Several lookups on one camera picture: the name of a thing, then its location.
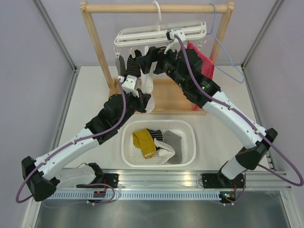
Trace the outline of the white sock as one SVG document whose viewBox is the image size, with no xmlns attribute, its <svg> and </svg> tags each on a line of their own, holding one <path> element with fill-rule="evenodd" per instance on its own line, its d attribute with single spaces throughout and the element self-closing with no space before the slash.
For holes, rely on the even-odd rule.
<svg viewBox="0 0 304 228">
<path fill-rule="evenodd" d="M 150 114 L 155 109 L 155 99 L 152 95 L 154 84 L 153 84 L 153 73 L 150 72 L 148 74 L 141 76 L 141 90 L 144 94 L 151 95 L 151 98 L 148 101 L 146 106 L 146 114 Z"/>
<path fill-rule="evenodd" d="M 166 163 L 170 158 L 175 155 L 175 150 L 167 143 L 158 141 L 154 138 L 154 144 L 156 147 L 160 148 L 158 154 L 161 160 L 158 162 L 159 165 Z"/>
</svg>

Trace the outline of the yellow bear sock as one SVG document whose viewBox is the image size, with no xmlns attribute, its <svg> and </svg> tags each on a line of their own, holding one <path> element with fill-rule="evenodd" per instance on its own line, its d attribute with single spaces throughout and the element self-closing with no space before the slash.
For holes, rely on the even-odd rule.
<svg viewBox="0 0 304 228">
<path fill-rule="evenodd" d="M 156 155 L 154 140 L 147 129 L 133 132 L 133 145 L 141 150 L 145 159 Z"/>
</svg>

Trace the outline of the white plastic clip hanger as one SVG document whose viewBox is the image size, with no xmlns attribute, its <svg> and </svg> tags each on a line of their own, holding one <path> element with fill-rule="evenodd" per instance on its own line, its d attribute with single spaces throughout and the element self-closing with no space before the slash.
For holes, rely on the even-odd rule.
<svg viewBox="0 0 304 228">
<path fill-rule="evenodd" d="M 152 44 L 165 44 L 166 50 L 176 50 L 178 41 L 175 35 L 180 36 L 182 42 L 201 40 L 207 35 L 206 22 L 203 20 L 174 22 L 162 24 L 161 8 L 157 1 L 153 1 L 158 13 L 156 25 L 126 28 L 121 30 L 114 40 L 116 58 L 120 56 L 121 48 L 128 48 L 132 57 L 135 57 L 135 46 L 148 46 Z"/>
</svg>

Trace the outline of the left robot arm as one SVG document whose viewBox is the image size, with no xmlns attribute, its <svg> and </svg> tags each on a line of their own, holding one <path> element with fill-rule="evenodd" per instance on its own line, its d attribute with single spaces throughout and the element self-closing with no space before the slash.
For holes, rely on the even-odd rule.
<svg viewBox="0 0 304 228">
<path fill-rule="evenodd" d="M 83 153 L 105 143 L 114 137 L 118 130 L 135 113 L 146 113 L 151 94 L 112 95 L 104 103 L 103 109 L 70 141 L 38 158 L 30 156 L 21 162 L 23 183 L 36 201 L 43 201 L 56 190 L 76 186 L 78 188 L 98 188 L 104 182 L 104 173 L 96 163 L 82 168 L 63 168 Z"/>
</svg>

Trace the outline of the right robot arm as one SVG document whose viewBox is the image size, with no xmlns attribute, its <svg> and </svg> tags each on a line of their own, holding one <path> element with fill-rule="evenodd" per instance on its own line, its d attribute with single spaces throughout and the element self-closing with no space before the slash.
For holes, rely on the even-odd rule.
<svg viewBox="0 0 304 228">
<path fill-rule="evenodd" d="M 165 73 L 181 88 L 190 102 L 214 115 L 242 143 L 242 149 L 205 186 L 243 186 L 242 173 L 258 166 L 277 137 L 277 131 L 254 123 L 234 107 L 220 87 L 201 73 L 203 61 L 194 49 L 172 52 L 165 51 L 164 47 L 151 47 L 146 55 L 138 57 L 136 61 L 145 74 L 149 73 L 152 63 L 156 63 L 154 74 Z"/>
</svg>

